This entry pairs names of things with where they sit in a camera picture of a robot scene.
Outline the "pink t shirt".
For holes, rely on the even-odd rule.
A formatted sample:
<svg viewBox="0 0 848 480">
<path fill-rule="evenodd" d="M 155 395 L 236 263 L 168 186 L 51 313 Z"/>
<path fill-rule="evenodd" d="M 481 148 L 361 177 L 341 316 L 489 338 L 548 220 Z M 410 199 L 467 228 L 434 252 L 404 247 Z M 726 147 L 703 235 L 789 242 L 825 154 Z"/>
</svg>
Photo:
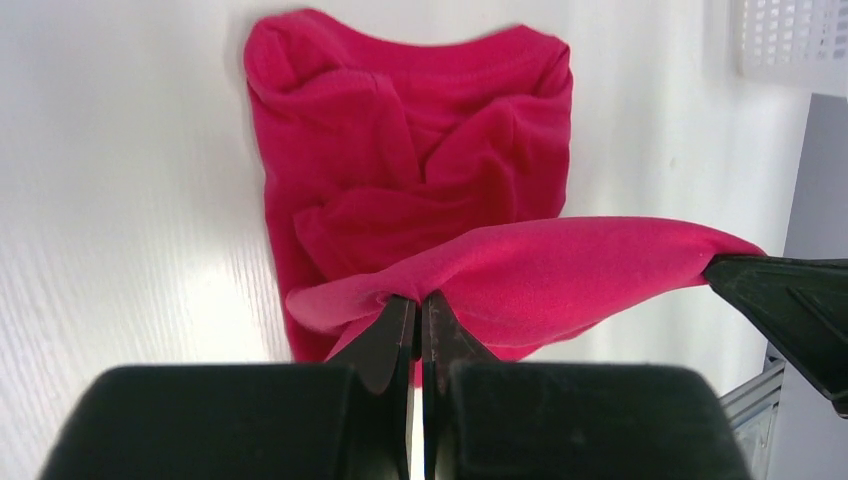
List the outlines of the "pink t shirt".
<svg viewBox="0 0 848 480">
<path fill-rule="evenodd" d="M 260 19 L 243 61 L 293 359 L 319 363 L 390 297 L 442 292 L 502 360 L 702 285 L 758 246 L 654 217 L 563 217 L 574 78 L 561 39 L 368 36 L 311 8 Z"/>
</svg>

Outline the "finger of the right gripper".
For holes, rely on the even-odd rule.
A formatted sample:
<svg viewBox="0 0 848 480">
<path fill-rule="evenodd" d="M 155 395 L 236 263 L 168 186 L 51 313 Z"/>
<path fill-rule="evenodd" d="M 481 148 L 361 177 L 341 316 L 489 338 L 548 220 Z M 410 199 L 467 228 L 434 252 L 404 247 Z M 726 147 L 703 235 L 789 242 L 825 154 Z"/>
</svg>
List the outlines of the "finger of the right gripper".
<svg viewBox="0 0 848 480">
<path fill-rule="evenodd" d="M 847 261 L 718 255 L 710 288 L 847 416 Z"/>
</svg>

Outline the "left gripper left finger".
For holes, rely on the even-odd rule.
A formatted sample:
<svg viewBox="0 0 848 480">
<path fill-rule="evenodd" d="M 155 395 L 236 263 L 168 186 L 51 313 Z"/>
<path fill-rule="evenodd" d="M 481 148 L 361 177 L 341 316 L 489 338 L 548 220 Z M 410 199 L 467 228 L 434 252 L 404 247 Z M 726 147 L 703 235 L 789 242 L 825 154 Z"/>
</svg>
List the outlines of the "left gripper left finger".
<svg viewBox="0 0 848 480">
<path fill-rule="evenodd" d="M 392 296 L 330 362 L 356 374 L 348 394 L 345 479 L 410 477 L 417 305 Z"/>
</svg>

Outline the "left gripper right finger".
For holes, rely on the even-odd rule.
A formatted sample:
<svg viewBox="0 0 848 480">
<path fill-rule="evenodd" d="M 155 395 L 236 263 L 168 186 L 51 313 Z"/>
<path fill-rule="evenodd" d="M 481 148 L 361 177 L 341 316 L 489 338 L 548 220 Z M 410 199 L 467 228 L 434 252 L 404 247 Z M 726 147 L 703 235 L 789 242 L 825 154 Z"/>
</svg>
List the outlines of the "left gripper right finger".
<svg viewBox="0 0 848 480">
<path fill-rule="evenodd" d="M 425 477 L 456 479 L 460 414 L 451 368 L 498 358 L 460 323 L 440 290 L 421 306 L 421 349 Z"/>
</svg>

